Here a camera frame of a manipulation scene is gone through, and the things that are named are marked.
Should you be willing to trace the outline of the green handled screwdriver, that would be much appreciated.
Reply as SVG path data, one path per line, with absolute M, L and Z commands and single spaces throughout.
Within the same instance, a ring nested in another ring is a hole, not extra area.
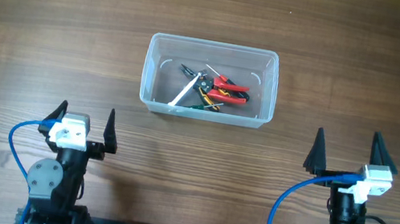
M 210 110 L 212 112 L 219 112 L 220 111 L 220 106 L 223 106 L 223 103 L 218 103 L 218 104 L 209 104 L 209 105 L 205 105 L 205 104 L 199 104 L 199 105 L 190 105 L 190 108 L 195 108 L 195 109 L 200 109 L 200 110 Z

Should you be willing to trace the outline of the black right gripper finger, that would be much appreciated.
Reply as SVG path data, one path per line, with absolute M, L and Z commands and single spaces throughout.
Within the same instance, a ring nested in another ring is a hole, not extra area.
M 371 144 L 372 148 L 369 163 L 371 165 L 388 166 L 392 174 L 398 174 L 398 169 L 386 148 L 386 143 L 380 132 L 375 132 L 373 134 L 373 142 Z
M 319 128 L 317 130 L 316 139 L 303 163 L 303 167 L 312 175 L 320 176 L 326 169 L 325 145 L 324 129 Z

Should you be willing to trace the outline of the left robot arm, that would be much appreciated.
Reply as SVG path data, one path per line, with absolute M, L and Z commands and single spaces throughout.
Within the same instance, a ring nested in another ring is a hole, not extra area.
M 104 140 L 91 141 L 90 117 L 69 112 L 67 104 L 64 100 L 39 122 L 38 131 L 56 156 L 38 160 L 27 170 L 27 203 L 17 211 L 14 224 L 94 224 L 87 207 L 76 201 L 84 195 L 88 161 L 117 152 L 116 114 L 109 114 Z

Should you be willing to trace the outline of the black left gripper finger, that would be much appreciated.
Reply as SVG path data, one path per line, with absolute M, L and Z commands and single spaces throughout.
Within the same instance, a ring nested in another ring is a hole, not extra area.
M 63 119 L 63 117 L 67 113 L 67 106 L 68 106 L 68 101 L 64 100 L 56 108 L 56 110 L 51 112 L 50 115 L 46 116 L 42 121 L 40 121 L 39 130 L 50 131 L 51 127 L 55 123 L 60 122 L 61 119 Z
M 116 154 L 116 152 L 117 152 L 118 144 L 117 144 L 116 129 L 115 129 L 115 127 L 116 127 L 116 125 L 115 125 L 116 113 L 115 112 L 116 111 L 114 109 L 112 109 L 112 111 L 109 114 L 108 121 L 107 121 L 107 124 L 104 129 L 103 138 L 104 138 L 104 152 L 105 153 Z

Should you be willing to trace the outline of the red handled cutting pliers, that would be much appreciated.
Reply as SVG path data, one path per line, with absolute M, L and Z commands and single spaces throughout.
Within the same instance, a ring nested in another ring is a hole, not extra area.
M 217 100 L 225 104 L 246 104 L 249 99 L 249 88 L 237 86 L 231 81 L 218 77 L 202 75 L 194 84 L 194 89 L 206 102 Z

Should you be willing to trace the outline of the black red precision screwdriver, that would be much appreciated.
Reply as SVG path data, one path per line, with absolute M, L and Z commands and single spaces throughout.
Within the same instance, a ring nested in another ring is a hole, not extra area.
M 238 86 L 226 75 L 219 74 L 208 64 L 207 67 L 217 75 L 217 77 L 214 77 L 213 85 L 214 89 L 216 89 L 219 94 L 225 97 L 233 97 L 236 99 L 245 100 L 245 102 L 250 99 L 250 96 L 247 93 L 249 91 L 249 88 Z

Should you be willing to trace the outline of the orange black needle-nose pliers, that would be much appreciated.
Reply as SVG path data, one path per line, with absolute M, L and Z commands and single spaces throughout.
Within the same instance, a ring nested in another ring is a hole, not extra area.
M 194 90 L 197 92 L 201 104 L 193 105 L 191 108 L 195 109 L 208 109 L 212 112 L 219 112 L 220 107 L 218 104 L 214 102 L 214 99 L 217 99 L 217 96 L 225 96 L 229 97 L 231 94 L 227 92 L 225 89 L 220 88 L 217 84 L 208 77 L 208 73 L 206 70 L 201 70 L 200 72 L 194 72 L 192 69 L 187 67 L 185 64 L 181 65 L 181 71 L 184 75 L 188 77 L 190 80 L 188 84 L 186 84 L 183 89 L 169 102 L 171 106 L 177 105 L 180 100 L 182 100 L 185 95 L 187 95 L 190 90 Z

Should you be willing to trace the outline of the small silver wrench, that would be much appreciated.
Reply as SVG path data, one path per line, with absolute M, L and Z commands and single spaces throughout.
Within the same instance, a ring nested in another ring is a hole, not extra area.
M 184 104 L 184 101 L 187 99 L 188 95 L 194 89 L 194 85 L 199 80 L 201 76 L 207 75 L 206 70 L 202 69 L 201 71 L 192 72 L 191 79 L 189 83 L 185 85 L 185 87 L 167 104 L 171 107 L 179 107 Z

